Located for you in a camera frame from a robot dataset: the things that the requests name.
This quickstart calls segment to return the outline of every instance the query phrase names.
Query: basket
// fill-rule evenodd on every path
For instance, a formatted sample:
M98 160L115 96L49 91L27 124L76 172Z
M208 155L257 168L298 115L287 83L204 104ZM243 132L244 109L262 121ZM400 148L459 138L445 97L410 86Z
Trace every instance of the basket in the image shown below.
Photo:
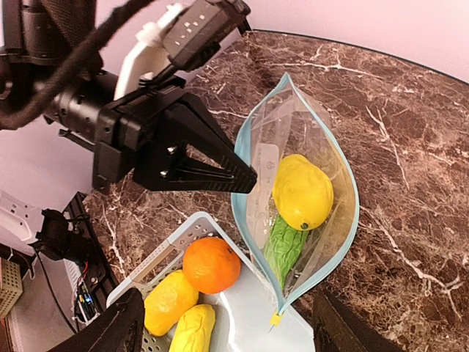
M107 300L107 306L109 307L131 287L137 287L143 295L143 298L146 298L157 284L163 281L166 276L168 276L172 271L182 268L182 256L184 255L184 251L187 247L193 241L207 236L218 236L223 238L240 258L245 258L244 254L236 244L220 229L215 220L213 220L208 213L195 213L175 232L173 232L160 246L158 246L158 248L156 248L143 262L141 262L140 265L137 266L130 275L111 292ZM144 285L140 283L157 267L158 264L167 260L173 251L177 252L176 257L165 268L158 272L154 279ZM173 331L170 331L168 336L154 337L144 329L141 352L168 352L173 333Z
M290 347L296 352L314 351L312 327L293 308L289 308L285 313L284 323L269 332L270 318L276 309L276 297L272 287L215 220L205 212L190 216L135 268L111 292L107 306L131 287L138 288L143 297L147 297L164 277L181 269L185 249L194 240L206 236L223 238L243 262L240 278L235 285L218 295L201 294L202 303L211 304L217 317L210 341L210 352L284 352ZM148 274L155 271L158 273L154 279L146 284L141 283ZM165 337L154 337L144 329L141 352L168 352L174 330L175 327Z
M18 264L1 259L0 272L0 319L3 319L23 293L23 285Z

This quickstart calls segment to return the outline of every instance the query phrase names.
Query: screw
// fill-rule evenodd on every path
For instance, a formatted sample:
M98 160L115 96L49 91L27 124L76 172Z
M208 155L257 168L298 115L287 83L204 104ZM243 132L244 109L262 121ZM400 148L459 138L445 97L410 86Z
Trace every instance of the screw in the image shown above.
M169 155L173 155L176 152L177 147L169 147L168 148L168 153Z

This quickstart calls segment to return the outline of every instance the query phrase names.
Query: yellow lemon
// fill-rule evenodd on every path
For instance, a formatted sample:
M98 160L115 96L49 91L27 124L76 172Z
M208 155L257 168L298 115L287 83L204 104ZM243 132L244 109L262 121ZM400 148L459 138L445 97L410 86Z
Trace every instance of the yellow lemon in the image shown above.
M209 304L190 308L177 323L169 352L209 352L215 310Z
M199 291L182 270L173 271L145 298L145 328L151 335L163 336L198 299Z
M329 177L299 154L280 160L272 195L278 213L298 231L319 227L334 201Z

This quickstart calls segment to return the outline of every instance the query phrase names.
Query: marble countertop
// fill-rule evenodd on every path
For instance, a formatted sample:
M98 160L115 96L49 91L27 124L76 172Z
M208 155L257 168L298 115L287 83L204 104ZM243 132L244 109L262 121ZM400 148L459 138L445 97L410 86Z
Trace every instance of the marble countertop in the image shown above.
M234 141L285 71L330 112L361 198L355 242L321 285L406 351L469 351L469 86L361 48L253 32L188 89ZM151 193L126 177L86 206L119 279L199 210L245 248L228 194ZM295 302L309 322L311 303Z

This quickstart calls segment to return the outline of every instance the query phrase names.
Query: plastic bag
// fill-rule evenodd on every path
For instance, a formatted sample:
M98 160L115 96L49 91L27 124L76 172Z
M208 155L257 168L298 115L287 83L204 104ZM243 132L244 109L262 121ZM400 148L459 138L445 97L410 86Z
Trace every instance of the plastic bag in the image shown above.
M329 127L329 113L295 87L286 73L250 113L237 136L234 151L252 165L258 180L250 194L232 194L234 219L254 262L275 290L279 315L344 259L357 230L355 178ZM330 178L334 203L326 222L308 234L298 260L281 285L276 276L278 268L268 264L263 249L278 215L272 199L278 163L291 154L304 155Z

